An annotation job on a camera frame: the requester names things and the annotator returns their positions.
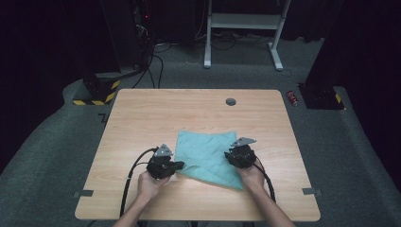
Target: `white desk frame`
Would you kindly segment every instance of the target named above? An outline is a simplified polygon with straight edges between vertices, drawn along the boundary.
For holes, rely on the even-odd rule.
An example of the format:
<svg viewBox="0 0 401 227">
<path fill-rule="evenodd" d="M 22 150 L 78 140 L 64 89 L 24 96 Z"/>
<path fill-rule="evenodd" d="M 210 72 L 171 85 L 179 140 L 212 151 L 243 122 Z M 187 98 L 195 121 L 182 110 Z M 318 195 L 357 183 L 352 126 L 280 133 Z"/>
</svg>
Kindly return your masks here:
<svg viewBox="0 0 401 227">
<path fill-rule="evenodd" d="M 270 29 L 276 30 L 273 43 L 269 43 L 269 51 L 277 71 L 283 71 L 283 64 L 277 53 L 277 45 L 280 40 L 281 31 L 287 18 L 287 12 L 291 0 L 287 0 L 280 15 L 260 14 L 233 14 L 233 13 L 212 13 L 212 0 L 209 0 L 207 16 L 206 46 L 204 52 L 204 67 L 212 66 L 211 36 L 212 27 L 226 28 L 249 28 L 249 29 Z"/>
</svg>

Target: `teal cloth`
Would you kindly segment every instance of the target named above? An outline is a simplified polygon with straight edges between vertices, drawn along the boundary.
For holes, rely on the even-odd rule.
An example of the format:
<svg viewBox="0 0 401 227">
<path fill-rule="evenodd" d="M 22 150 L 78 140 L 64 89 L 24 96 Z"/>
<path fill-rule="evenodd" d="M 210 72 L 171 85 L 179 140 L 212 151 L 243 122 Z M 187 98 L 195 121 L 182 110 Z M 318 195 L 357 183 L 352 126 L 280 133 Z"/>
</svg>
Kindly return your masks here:
<svg viewBox="0 0 401 227">
<path fill-rule="evenodd" d="M 204 134 L 179 131 L 175 161 L 185 162 L 179 172 L 190 178 L 242 190 L 235 167 L 224 156 L 236 140 L 236 132 Z"/>
</svg>

